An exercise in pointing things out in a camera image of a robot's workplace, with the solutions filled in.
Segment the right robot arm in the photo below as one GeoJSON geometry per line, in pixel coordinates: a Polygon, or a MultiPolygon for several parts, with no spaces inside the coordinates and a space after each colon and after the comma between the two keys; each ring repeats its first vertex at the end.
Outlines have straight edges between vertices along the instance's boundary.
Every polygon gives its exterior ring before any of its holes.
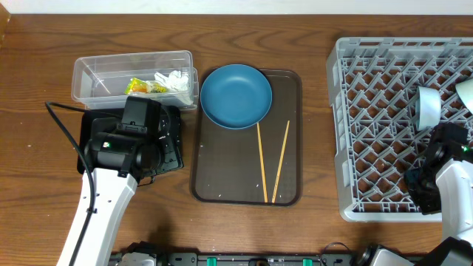
{"type": "Polygon", "coordinates": [[[416,262],[372,245],[357,265],[472,265],[472,148],[467,135],[462,126],[437,125],[423,165],[404,174],[409,195],[422,214],[441,213],[442,242],[416,262]]]}

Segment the mint green bowl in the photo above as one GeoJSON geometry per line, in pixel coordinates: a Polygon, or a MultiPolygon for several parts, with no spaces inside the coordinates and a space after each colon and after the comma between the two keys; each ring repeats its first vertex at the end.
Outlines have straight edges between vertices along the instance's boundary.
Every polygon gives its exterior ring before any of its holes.
{"type": "Polygon", "coordinates": [[[457,83],[455,89],[463,105],[473,113],[473,79],[457,83]]]}

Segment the white paper napkin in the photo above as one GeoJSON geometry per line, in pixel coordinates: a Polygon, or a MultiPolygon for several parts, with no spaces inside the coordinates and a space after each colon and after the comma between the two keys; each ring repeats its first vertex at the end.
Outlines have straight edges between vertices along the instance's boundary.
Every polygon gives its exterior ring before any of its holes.
{"type": "Polygon", "coordinates": [[[189,88],[189,75],[178,70],[171,71],[168,76],[156,72],[154,79],[164,86],[167,92],[184,92],[189,88]]]}

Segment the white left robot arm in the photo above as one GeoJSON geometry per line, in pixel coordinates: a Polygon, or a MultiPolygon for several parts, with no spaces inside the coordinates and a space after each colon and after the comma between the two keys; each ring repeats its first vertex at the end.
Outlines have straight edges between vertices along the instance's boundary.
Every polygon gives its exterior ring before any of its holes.
{"type": "Polygon", "coordinates": [[[81,199],[59,265],[105,265],[140,181],[183,167],[179,122],[160,125],[155,143],[158,158],[146,167],[144,156],[132,143],[135,136],[113,133],[116,125],[106,118],[81,126],[79,150],[89,155],[84,157],[81,199]],[[129,151],[137,151],[137,159],[126,170],[122,165],[129,151]]]}

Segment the yellow green snack wrapper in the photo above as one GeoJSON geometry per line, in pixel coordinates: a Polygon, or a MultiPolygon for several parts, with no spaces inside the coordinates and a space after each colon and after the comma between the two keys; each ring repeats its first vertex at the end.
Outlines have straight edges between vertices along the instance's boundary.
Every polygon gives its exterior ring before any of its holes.
{"type": "Polygon", "coordinates": [[[168,89],[157,81],[142,81],[138,78],[132,78],[128,83],[124,93],[126,95],[164,93],[168,89]]]}

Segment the dark blue plate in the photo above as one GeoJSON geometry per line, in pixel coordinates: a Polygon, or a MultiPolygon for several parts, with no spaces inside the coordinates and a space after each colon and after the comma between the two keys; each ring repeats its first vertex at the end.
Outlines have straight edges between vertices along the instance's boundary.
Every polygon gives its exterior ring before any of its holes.
{"type": "Polygon", "coordinates": [[[226,129],[246,129],[261,121],[271,108],[273,91],[258,69],[229,64],[211,72],[201,88],[201,107],[215,124],[226,129]]]}

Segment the light blue rice bowl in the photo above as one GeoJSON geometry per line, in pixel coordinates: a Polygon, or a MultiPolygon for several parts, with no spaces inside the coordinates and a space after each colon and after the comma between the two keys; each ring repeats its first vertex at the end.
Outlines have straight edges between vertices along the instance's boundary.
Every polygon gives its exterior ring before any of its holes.
{"type": "Polygon", "coordinates": [[[441,99],[436,89],[418,87],[418,99],[415,103],[416,128],[418,131],[435,127],[440,122],[441,99]]]}

